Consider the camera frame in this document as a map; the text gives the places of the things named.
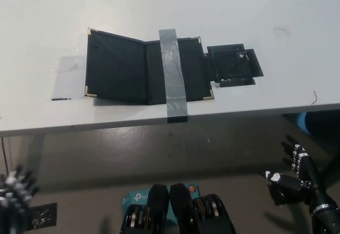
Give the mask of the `left white-black robot hand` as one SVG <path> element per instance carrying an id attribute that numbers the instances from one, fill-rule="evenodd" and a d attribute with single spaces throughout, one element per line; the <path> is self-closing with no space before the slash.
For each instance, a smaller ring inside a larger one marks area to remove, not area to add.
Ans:
<path id="1" fill-rule="evenodd" d="M 1 211 L 25 216 L 32 198 L 40 191 L 32 171 L 19 164 L 8 175 L 1 174 Z"/>

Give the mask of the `right white-black robot hand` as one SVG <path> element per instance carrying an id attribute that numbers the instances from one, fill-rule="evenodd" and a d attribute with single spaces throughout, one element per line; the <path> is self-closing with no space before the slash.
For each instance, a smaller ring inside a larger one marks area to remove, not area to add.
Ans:
<path id="1" fill-rule="evenodd" d="M 320 209 L 334 207 L 336 203 L 326 192 L 321 174 L 308 151 L 290 135 L 281 145 L 288 158 L 283 161 L 295 173 L 285 175 L 270 170 L 261 171 L 260 175 L 270 182 L 269 190 L 276 205 L 303 202 L 314 214 Z"/>

